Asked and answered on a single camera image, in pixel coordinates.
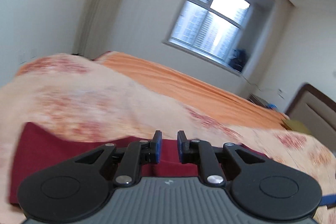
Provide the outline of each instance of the maroon fabric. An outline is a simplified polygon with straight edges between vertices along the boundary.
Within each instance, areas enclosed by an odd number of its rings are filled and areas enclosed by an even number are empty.
[[[136,137],[113,140],[117,147],[127,147]],[[26,123],[18,142],[11,172],[9,202],[17,204],[16,192],[27,176],[70,159],[108,142],[70,142],[62,140],[32,122]],[[158,165],[144,165],[143,176],[190,177],[197,176],[197,166],[179,162],[176,140],[162,140],[161,161]]]

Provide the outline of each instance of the round black disc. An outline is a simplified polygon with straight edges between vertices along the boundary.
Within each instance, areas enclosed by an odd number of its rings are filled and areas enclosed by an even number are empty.
[[[246,165],[233,180],[231,195],[251,215],[290,221],[314,215],[322,191],[309,175],[268,161]]]
[[[25,179],[18,200],[27,217],[51,223],[81,220],[96,212],[107,199],[107,181],[90,165],[57,166]]]

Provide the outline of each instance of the gray gripper base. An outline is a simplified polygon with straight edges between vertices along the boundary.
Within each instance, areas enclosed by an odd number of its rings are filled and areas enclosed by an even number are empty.
[[[28,219],[25,224],[40,224]],[[78,224],[266,224],[240,211],[220,188],[196,177],[144,177],[130,188],[117,189],[96,214]],[[293,222],[313,224],[312,219]]]

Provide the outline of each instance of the window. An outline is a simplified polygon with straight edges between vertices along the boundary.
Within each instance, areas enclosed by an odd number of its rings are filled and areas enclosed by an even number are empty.
[[[223,63],[249,6],[245,0],[187,0],[169,41]]]

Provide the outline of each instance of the window sill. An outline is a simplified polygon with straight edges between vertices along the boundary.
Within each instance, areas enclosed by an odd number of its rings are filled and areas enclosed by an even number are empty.
[[[171,41],[168,41],[168,40],[163,40],[162,41],[163,44],[166,44],[168,46],[171,46],[171,47],[174,47],[174,48],[177,48],[179,50],[182,50],[184,52],[187,52],[191,55],[194,55],[198,58],[201,58],[211,64],[214,64],[220,68],[223,68],[227,71],[229,71],[230,73],[234,74],[234,75],[237,75],[237,76],[240,76],[241,73],[233,68],[231,68],[227,63],[221,61],[221,60],[218,60],[218,59],[215,59],[213,58],[212,56],[210,55],[207,55],[206,53],[204,52],[201,52],[201,51],[197,51],[196,49],[192,48],[192,47],[188,47],[187,45],[185,44],[182,44],[178,41],[175,41],[175,42],[171,42]]]

